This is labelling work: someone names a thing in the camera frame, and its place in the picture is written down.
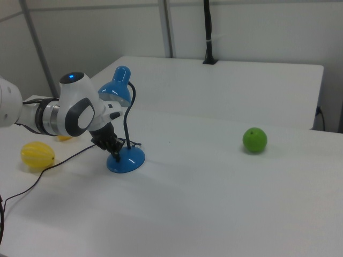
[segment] table surface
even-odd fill
[[[92,148],[47,171],[34,190],[9,201],[2,254],[341,256],[341,134],[261,125],[269,142],[255,155],[242,147],[255,122],[144,110],[139,102],[128,124],[145,163],[112,173],[108,153]],[[120,137],[122,121],[114,121]],[[52,146],[58,163],[90,139],[84,133],[58,142],[19,126],[0,129],[2,197],[38,177],[20,160],[25,143]]]
[[[310,129],[323,67],[152,57],[122,57],[93,77],[97,88],[125,65],[137,88],[136,108]]]

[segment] power cord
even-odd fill
[[[323,121],[323,131],[325,131],[325,119],[324,119],[324,114],[323,114],[321,106],[317,106],[315,117],[317,117],[319,114],[321,115],[322,121]]]
[[[36,180],[36,182],[35,182],[30,188],[28,188],[27,190],[25,190],[25,191],[23,191],[23,192],[21,192],[21,193],[19,193],[19,194],[16,194],[16,195],[13,195],[13,196],[7,198],[7,199],[5,200],[4,207],[2,206],[2,198],[1,198],[1,196],[0,196],[0,213],[1,213],[0,244],[1,244],[1,241],[2,241],[3,233],[4,233],[4,225],[5,225],[5,218],[4,218],[4,216],[5,216],[7,201],[10,200],[10,199],[12,199],[12,198],[15,198],[15,197],[17,197],[17,196],[20,196],[20,195],[22,195],[22,194],[25,194],[26,192],[28,192],[28,191],[30,191],[31,189],[33,189],[33,188],[37,185],[37,183],[39,182],[39,180],[41,179],[43,173],[46,172],[47,170],[50,170],[50,169],[55,168],[55,167],[57,167],[57,166],[60,166],[61,164],[63,164],[63,163],[65,163],[65,162],[69,161],[70,159],[74,158],[75,156],[77,156],[77,155],[83,153],[84,151],[86,151],[86,150],[88,150],[88,149],[90,149],[90,148],[92,148],[92,147],[94,147],[94,146],[95,146],[95,145],[88,146],[88,147],[86,147],[85,149],[79,151],[78,153],[76,153],[76,154],[70,156],[69,158],[67,158],[67,159],[64,160],[63,162],[60,162],[60,163],[58,163],[58,164],[56,164],[56,165],[53,165],[53,166],[51,166],[51,167],[48,167],[48,168],[44,169],[44,170],[40,173],[40,175],[39,175],[38,179]]]
[[[0,245],[2,241],[2,236],[4,235],[4,226],[5,226],[5,211],[2,207],[2,198],[0,195]]]

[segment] green apple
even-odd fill
[[[260,128],[252,127],[244,133],[243,144],[250,152],[262,152],[267,145],[267,135]]]

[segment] yellow object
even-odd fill
[[[22,161],[30,167],[44,168],[54,162],[55,152],[47,144],[36,141],[24,145],[20,156]]]
[[[58,135],[57,137],[58,137],[59,141],[65,141],[65,140],[72,138],[72,137],[69,137],[67,135]]]

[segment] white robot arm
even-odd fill
[[[23,102],[19,89],[0,77],[0,127],[15,123],[33,133],[72,137],[88,130],[93,143],[119,158],[125,141],[117,138],[111,121],[123,114],[121,104],[99,95],[81,72],[66,74],[59,84],[59,99],[43,97]]]

